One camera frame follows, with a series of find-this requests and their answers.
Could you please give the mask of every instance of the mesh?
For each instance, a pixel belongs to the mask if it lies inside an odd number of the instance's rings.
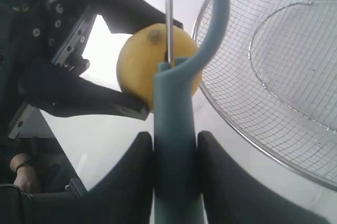
[[[203,91],[246,139],[337,187],[337,0],[231,0]],[[194,37],[202,44],[212,0]]]

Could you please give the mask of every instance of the screw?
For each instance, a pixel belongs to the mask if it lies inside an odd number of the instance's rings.
[[[5,63],[5,54],[0,53],[0,67]]]
[[[57,4],[55,10],[56,10],[56,12],[58,14],[62,14],[63,11],[64,11],[63,5],[62,4]]]
[[[38,37],[39,35],[40,35],[40,29],[38,28],[33,29],[33,36]]]
[[[61,24],[62,24],[61,20],[57,20],[57,21],[55,22],[55,28],[60,28],[60,27],[61,27]]]
[[[21,9],[22,9],[23,12],[27,12],[27,11],[29,10],[29,5],[28,5],[28,3],[22,4]]]
[[[50,47],[54,46],[55,39],[53,39],[53,38],[49,39],[48,44],[49,44]]]

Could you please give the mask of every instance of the human hand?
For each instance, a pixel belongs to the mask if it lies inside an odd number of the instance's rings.
[[[18,168],[14,185],[28,194],[41,192],[41,183],[32,166],[26,165]]]

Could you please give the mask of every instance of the white background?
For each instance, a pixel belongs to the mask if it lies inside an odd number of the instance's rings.
[[[146,0],[164,11],[164,0]],[[174,17],[192,32],[204,0],[174,0]],[[83,75],[95,83],[118,89],[115,64],[127,36],[111,35],[98,17],[84,57],[91,61]],[[288,171],[264,156],[231,129],[198,91],[193,97],[196,131],[209,130],[223,148],[252,176],[283,197],[337,223],[337,195]],[[92,188],[118,162],[139,131],[152,133],[147,121],[114,116],[55,118],[43,113],[87,189]]]

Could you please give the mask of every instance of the wire mesh basket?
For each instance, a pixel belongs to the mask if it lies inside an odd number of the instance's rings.
[[[201,44],[212,0],[197,18]],[[337,189],[337,0],[231,0],[203,72],[217,112],[265,154]]]

